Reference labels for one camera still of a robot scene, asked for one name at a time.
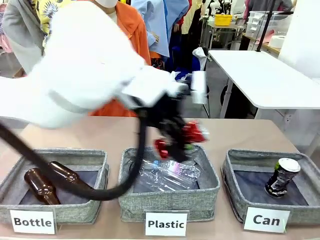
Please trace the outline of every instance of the tan table surface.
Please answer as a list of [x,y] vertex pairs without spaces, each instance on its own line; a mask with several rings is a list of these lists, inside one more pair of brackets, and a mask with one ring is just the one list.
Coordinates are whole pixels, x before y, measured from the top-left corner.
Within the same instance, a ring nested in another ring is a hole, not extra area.
[[[203,144],[212,161],[220,182],[220,168],[226,151],[231,148],[296,152],[296,148],[269,120],[254,119],[201,119],[210,132],[210,141]],[[110,165],[108,188],[118,181],[119,165],[125,148],[136,145],[137,120],[125,117],[87,117],[69,128],[47,130],[29,125],[21,137],[33,148],[85,148],[101,149],[108,153]],[[155,129],[149,131],[150,144],[158,136]],[[0,156],[0,181],[4,179],[18,155],[12,150]],[[125,223],[120,219],[117,200],[103,202],[99,216],[93,225],[62,225],[58,234],[14,234],[11,225],[0,224],[1,237],[69,238],[69,239],[145,239],[143,223]],[[243,231],[232,212],[225,189],[221,186],[215,204],[215,219],[209,222],[187,224],[188,239],[197,240],[302,240],[320,236],[320,227],[288,227],[287,234],[270,234]]]
[[[245,33],[243,33],[243,36],[245,36],[246,38],[252,40],[252,41],[255,41],[256,39],[254,37],[251,37],[251,36],[247,36]],[[262,43],[262,46],[276,54],[280,54],[280,51],[281,51],[281,48],[275,48],[275,47],[272,47],[272,46],[269,46],[267,43],[263,42]]]

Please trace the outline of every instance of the table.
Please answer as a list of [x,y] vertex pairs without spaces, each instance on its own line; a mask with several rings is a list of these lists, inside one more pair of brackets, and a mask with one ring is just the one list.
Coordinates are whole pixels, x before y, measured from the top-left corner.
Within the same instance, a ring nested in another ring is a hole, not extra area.
[[[243,33],[242,35],[244,37],[250,39],[248,50],[250,50],[250,51],[257,50],[258,44],[255,43],[256,38],[251,37],[251,36],[247,36],[245,33]],[[275,47],[268,46],[268,44],[264,42],[264,43],[262,43],[261,51],[264,51],[264,52],[270,54],[271,56],[278,58],[280,51],[281,51],[281,48],[275,48]]]
[[[210,141],[203,143],[222,183],[220,168],[226,151],[231,148],[297,152],[280,130],[269,120],[254,119],[201,119],[210,132]],[[120,159],[125,148],[136,145],[137,119],[130,117],[87,117],[71,127],[57,130],[40,129],[29,125],[21,138],[33,148],[86,148],[107,151],[110,166],[108,188],[118,181]],[[159,135],[155,129],[148,133],[148,144]],[[0,181],[4,179],[19,156],[12,150],[0,156]],[[215,205],[215,219],[209,222],[193,222],[187,225],[187,238],[237,239],[237,240],[301,240],[320,236],[319,227],[288,227],[287,234],[243,231],[229,204],[225,189],[221,186]],[[117,200],[103,202],[94,225],[62,225],[57,236],[14,234],[11,225],[0,224],[1,237],[60,238],[60,239],[146,239],[144,224],[120,220]]]
[[[238,34],[240,35],[241,31],[245,30],[246,27],[242,24],[235,24],[235,23],[231,23],[230,25],[228,26],[217,26],[215,25],[215,22],[214,21],[207,21],[206,18],[203,19],[203,23],[202,23],[202,30],[201,30],[201,40],[200,42],[202,43],[204,41],[204,39],[207,39],[208,38],[208,33],[210,32],[210,29],[212,29],[212,33],[209,34],[209,43],[208,45],[205,44],[205,46],[208,48],[208,49],[211,49],[212,48],[212,43],[213,43],[213,39],[214,39],[214,31],[215,29],[224,29],[224,30],[235,30],[235,32],[232,32],[232,31],[228,31],[228,33],[234,33],[234,34]],[[224,44],[224,48],[227,47],[227,45],[229,44],[229,35],[228,34],[228,38],[227,40],[225,41],[225,44]]]
[[259,109],[320,109],[320,85],[266,52],[210,50],[209,55],[228,76],[222,119],[233,84],[258,108],[256,118]]

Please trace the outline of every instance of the face mask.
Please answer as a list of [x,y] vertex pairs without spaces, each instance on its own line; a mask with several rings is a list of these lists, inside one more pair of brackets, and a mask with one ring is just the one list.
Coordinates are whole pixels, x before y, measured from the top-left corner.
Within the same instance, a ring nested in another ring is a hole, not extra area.
[[105,8],[114,8],[118,0],[95,0],[98,4]]

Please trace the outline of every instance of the label card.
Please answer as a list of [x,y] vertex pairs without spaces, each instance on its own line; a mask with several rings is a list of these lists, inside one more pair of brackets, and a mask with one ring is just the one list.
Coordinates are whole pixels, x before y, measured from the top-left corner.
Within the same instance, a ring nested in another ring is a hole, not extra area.
[[284,233],[290,211],[248,207],[244,229],[270,233]]
[[24,234],[55,234],[53,211],[10,210],[13,230]]
[[187,230],[186,211],[174,212],[146,212],[146,236],[186,236]]

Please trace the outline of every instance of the gray fabric bin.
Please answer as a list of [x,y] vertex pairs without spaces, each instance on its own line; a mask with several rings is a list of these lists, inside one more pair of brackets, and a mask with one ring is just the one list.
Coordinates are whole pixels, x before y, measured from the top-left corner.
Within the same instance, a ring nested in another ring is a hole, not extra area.
[[[301,171],[282,198],[269,196],[264,185],[280,158],[297,160]],[[244,222],[248,207],[290,211],[288,224],[320,224],[320,170],[302,153],[230,149],[221,168],[235,216]]]
[[[136,148],[127,148],[123,152],[119,183],[127,178],[129,163],[135,154]],[[189,155],[189,160],[194,161],[196,167],[201,170],[200,177],[197,179],[199,189],[134,193],[132,187],[128,193],[119,197],[122,221],[143,222],[146,218],[146,210],[187,210],[190,211],[188,222],[213,220],[215,202],[220,188],[219,178],[201,146],[195,145]],[[154,161],[157,158],[153,147],[145,149],[144,159]]]
[[[79,148],[49,148],[36,149],[35,151],[48,162],[57,161],[71,170],[81,173],[79,174],[80,177],[88,173],[95,174],[94,179],[92,179],[91,175],[89,177],[90,182],[87,183],[95,189],[106,189],[109,175],[106,152]],[[30,211],[54,209],[58,224],[93,224],[95,222],[101,205],[100,201],[80,198],[61,189],[59,191],[65,199],[60,199],[58,195],[60,202],[63,203],[62,200],[64,200],[65,202],[69,202],[69,204],[44,205],[38,202],[33,194],[30,193],[28,185],[24,180],[25,173],[34,167],[36,166],[30,161],[21,157],[1,183],[1,223],[11,223],[10,209]]]

